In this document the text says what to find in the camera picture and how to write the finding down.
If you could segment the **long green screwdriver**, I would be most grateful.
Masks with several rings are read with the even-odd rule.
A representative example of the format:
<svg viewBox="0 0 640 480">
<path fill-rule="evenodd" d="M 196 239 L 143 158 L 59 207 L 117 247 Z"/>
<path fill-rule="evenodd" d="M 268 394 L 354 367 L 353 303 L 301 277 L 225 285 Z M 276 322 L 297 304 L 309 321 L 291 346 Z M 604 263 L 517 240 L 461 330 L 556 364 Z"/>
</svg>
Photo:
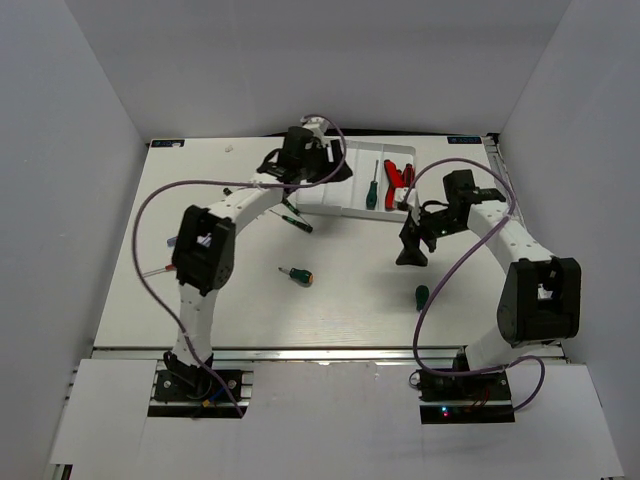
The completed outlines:
<svg viewBox="0 0 640 480">
<path fill-rule="evenodd" d="M 378 172 L 379 161 L 375 162 L 375 167 L 372 175 L 372 180 L 369 183 L 368 191 L 365 198 L 365 207 L 367 210 L 375 210 L 378 200 Z"/>
</svg>

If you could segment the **red curved utility knife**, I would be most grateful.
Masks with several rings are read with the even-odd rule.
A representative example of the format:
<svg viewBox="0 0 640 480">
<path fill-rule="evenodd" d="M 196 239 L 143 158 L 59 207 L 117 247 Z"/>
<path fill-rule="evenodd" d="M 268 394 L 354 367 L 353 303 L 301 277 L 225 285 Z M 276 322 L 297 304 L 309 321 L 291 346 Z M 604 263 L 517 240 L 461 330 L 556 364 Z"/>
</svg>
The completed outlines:
<svg viewBox="0 0 640 480">
<path fill-rule="evenodd" d="M 383 162 L 384 172 L 387 177 L 387 191 L 384 197 L 384 207 L 386 211 L 395 209 L 395 194 L 398 189 L 405 188 L 405 180 L 403 173 L 397 168 L 395 163 L 389 159 L 385 159 Z"/>
</svg>

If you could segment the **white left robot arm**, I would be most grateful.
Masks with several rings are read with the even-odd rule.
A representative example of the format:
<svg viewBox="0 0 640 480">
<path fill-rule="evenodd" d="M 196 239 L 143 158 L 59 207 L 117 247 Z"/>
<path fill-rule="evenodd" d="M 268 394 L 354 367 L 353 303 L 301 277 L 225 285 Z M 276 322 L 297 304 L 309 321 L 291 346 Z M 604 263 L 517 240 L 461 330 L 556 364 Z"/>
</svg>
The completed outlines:
<svg viewBox="0 0 640 480">
<path fill-rule="evenodd" d="M 211 387 L 211 374 L 201 367 L 212 365 L 214 310 L 234 270 L 238 234 L 297 190 L 353 176 L 344 135 L 328 139 L 327 125 L 321 117 L 304 119 L 289 128 L 282 146 L 268 153 L 230 196 L 185 210 L 172 254 L 180 295 L 178 337 L 163 361 L 170 369 L 184 367 L 176 384 L 188 398 L 202 398 Z"/>
</svg>

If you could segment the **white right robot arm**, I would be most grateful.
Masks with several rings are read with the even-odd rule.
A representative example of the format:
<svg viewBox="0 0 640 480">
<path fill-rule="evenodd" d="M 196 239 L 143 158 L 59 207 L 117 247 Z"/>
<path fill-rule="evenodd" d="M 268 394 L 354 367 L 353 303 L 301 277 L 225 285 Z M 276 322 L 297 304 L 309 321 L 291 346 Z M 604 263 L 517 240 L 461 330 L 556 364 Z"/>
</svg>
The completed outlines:
<svg viewBox="0 0 640 480">
<path fill-rule="evenodd" d="M 442 279 L 447 282 L 473 253 L 488 248 L 505 273 L 496 321 L 457 354 L 451 384 L 472 399 L 488 385 L 487 374 L 515 365 L 525 354 L 577 335 L 582 270 L 572 257 L 558 257 L 513 218 L 515 200 L 503 191 L 480 188 L 473 173 L 456 170 L 443 179 L 446 220 L 479 237 Z"/>
</svg>

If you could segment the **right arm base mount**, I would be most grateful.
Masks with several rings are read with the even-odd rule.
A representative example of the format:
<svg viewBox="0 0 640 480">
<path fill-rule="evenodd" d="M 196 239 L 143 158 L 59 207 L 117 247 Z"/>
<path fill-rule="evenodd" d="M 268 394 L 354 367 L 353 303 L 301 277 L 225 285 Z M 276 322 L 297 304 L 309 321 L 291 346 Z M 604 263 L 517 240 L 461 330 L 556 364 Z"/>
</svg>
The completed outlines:
<svg viewBox="0 0 640 480">
<path fill-rule="evenodd" d="M 409 386 L 418 392 L 423 425 L 497 424 L 515 421 L 504 370 L 474 376 L 438 376 L 412 372 Z"/>
</svg>

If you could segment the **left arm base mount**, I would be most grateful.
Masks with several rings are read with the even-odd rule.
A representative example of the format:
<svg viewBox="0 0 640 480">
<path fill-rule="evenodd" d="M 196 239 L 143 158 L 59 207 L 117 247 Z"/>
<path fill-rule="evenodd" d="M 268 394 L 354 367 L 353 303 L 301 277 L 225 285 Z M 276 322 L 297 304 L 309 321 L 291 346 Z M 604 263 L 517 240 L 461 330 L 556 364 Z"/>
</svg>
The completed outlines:
<svg viewBox="0 0 640 480">
<path fill-rule="evenodd" d="M 219 378 L 199 365 L 181 362 L 171 351 L 154 377 L 148 416 L 151 418 L 240 419 L 251 398 L 253 373 L 217 370 Z"/>
</svg>

